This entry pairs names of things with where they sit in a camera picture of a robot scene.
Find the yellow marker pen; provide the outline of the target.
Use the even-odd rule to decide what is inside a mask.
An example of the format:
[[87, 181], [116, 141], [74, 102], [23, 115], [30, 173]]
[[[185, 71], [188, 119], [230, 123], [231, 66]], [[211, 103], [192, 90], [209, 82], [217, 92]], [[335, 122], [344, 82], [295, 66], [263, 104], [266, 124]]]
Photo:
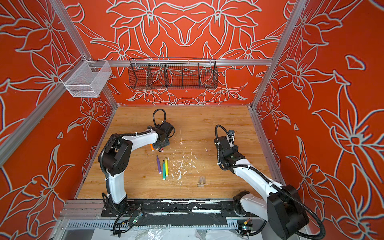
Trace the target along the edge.
[[165, 174], [166, 178], [169, 176], [169, 158], [165, 157]]

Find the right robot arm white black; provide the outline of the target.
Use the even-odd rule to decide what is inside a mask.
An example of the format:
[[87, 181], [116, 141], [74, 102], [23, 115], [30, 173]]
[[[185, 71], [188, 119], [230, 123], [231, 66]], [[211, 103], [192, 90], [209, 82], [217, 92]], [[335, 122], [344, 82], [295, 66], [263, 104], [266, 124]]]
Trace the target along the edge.
[[254, 167], [239, 152], [234, 135], [225, 130], [225, 136], [220, 137], [219, 129], [224, 130], [224, 127], [215, 126], [218, 166], [242, 178], [265, 201], [261, 204], [250, 192], [243, 191], [234, 197], [241, 213], [262, 218], [282, 240], [293, 235], [308, 240], [322, 240], [326, 236], [325, 226], [318, 215], [302, 202], [298, 191], [291, 185], [284, 186], [272, 180]]

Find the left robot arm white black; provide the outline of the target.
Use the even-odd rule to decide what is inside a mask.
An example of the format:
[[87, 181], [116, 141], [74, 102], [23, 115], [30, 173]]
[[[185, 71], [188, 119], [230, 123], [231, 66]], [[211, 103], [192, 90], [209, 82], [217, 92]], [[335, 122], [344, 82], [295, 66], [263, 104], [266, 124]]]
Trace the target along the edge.
[[170, 138], [175, 134], [175, 127], [167, 122], [164, 109], [156, 109], [153, 112], [153, 123], [153, 126], [148, 126], [143, 132], [111, 135], [98, 157], [100, 168], [105, 175], [108, 205], [119, 214], [125, 215], [129, 207], [124, 172], [131, 153], [150, 145], [162, 152], [170, 145]]

